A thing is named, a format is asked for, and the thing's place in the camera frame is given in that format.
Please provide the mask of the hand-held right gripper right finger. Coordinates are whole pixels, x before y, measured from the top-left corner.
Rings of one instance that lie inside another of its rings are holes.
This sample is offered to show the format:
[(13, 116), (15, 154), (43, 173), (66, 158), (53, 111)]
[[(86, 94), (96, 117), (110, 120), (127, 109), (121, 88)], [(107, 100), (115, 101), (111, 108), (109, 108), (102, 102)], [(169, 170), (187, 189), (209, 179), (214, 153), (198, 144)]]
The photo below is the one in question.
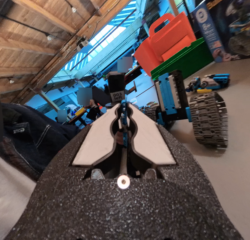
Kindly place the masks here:
[(128, 104), (130, 126), (132, 130), (132, 149), (142, 159), (156, 166), (175, 165), (176, 161), (170, 152), (157, 123)]

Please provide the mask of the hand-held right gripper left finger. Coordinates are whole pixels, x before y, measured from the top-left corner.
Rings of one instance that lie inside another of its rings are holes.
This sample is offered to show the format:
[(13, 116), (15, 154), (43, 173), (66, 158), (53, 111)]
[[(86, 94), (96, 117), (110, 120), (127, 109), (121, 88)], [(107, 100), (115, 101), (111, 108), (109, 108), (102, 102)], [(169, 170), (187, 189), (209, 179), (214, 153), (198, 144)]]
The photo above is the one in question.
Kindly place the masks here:
[(98, 118), (90, 125), (83, 143), (77, 152), (72, 165), (93, 167), (107, 159), (116, 148), (115, 134), (119, 129), (118, 111), (120, 103)]

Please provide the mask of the blue toy beam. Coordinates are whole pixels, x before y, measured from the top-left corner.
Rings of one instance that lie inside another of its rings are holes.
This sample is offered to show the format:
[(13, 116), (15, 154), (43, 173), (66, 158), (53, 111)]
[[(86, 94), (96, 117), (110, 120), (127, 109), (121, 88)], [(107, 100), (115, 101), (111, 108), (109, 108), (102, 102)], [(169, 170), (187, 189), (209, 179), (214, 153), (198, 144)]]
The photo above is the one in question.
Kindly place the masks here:
[(128, 147), (128, 121), (127, 121), (127, 96), (121, 101), (121, 125), (123, 134), (123, 145), (124, 148)]

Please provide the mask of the tracked toy robot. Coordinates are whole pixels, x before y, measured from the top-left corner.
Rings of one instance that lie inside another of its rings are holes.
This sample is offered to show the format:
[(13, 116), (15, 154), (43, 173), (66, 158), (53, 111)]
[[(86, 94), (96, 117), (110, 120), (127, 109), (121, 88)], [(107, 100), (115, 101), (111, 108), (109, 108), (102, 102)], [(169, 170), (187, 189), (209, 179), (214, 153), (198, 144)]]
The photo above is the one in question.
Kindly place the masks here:
[(141, 112), (165, 128), (174, 121), (188, 120), (199, 144), (227, 148), (227, 108), (218, 92), (186, 92), (179, 70), (159, 76), (154, 83), (158, 102), (139, 107)]

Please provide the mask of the grey desk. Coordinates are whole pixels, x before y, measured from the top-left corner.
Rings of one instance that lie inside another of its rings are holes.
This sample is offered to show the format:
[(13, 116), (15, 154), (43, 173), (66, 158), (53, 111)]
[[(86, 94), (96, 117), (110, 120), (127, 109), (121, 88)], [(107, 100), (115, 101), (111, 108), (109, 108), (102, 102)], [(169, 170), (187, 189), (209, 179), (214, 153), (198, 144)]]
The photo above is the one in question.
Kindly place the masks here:
[(196, 158), (213, 185), (219, 201), (244, 239), (250, 219), (250, 63), (249, 59), (212, 63), (194, 76), (230, 74), (228, 88), (220, 90), (229, 117), (227, 149), (209, 149), (194, 137), (188, 120), (174, 123), (170, 133)]

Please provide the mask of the person's dark denim jacket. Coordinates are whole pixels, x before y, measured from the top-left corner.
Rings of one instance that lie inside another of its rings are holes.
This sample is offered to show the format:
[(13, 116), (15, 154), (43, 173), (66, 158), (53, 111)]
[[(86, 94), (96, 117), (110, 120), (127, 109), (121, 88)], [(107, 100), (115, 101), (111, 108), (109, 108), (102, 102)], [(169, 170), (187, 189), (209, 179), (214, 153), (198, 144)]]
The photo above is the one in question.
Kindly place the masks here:
[(1, 103), (1, 158), (37, 181), (54, 156), (80, 129), (60, 124), (26, 105)]

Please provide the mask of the orange carrying container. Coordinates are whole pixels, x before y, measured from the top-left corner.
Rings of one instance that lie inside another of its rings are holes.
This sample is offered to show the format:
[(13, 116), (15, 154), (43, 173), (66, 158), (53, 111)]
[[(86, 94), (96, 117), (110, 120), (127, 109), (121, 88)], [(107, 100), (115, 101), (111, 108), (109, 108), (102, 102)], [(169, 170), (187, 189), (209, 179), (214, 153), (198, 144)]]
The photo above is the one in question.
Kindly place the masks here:
[(196, 40), (185, 12), (176, 17), (166, 13), (149, 28), (146, 38), (134, 53), (142, 69), (151, 76), (151, 71), (177, 52)]

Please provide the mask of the toy robot head assembly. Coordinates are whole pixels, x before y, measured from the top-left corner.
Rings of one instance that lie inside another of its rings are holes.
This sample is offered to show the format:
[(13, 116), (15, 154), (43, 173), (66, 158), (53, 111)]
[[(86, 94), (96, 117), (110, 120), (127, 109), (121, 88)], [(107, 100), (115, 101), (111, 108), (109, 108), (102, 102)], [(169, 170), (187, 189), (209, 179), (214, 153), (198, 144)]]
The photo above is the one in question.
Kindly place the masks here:
[(209, 74), (204, 78), (194, 77), (185, 87), (186, 92), (207, 93), (228, 87), (230, 74)]

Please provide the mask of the green plastic bin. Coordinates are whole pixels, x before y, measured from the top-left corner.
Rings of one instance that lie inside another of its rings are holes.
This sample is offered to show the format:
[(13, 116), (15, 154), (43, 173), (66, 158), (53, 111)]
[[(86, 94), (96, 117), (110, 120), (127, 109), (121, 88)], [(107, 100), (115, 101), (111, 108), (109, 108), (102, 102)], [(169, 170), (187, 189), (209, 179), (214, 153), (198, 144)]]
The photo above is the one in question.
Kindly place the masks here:
[(165, 73), (179, 70), (182, 73), (183, 79), (186, 79), (213, 61), (214, 58), (208, 49), (206, 41), (202, 37), (153, 69), (151, 77), (153, 80), (156, 80)]

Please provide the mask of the person's white shirt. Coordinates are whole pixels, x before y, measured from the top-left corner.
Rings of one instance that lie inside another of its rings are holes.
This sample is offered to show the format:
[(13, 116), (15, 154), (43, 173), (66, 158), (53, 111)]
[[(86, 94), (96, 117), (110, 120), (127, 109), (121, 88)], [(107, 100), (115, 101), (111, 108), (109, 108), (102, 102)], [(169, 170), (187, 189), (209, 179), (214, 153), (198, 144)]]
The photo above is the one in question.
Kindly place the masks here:
[(35, 186), (35, 181), (0, 159), (0, 239), (23, 214)]

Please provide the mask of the large robot kit box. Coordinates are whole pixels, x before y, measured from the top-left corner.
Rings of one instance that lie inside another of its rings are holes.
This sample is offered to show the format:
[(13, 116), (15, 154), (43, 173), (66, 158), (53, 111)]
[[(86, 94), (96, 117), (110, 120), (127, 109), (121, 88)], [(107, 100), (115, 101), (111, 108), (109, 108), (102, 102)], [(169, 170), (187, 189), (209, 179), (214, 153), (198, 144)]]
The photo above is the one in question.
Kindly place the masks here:
[(192, 16), (215, 62), (249, 58), (250, 0), (195, 0)]

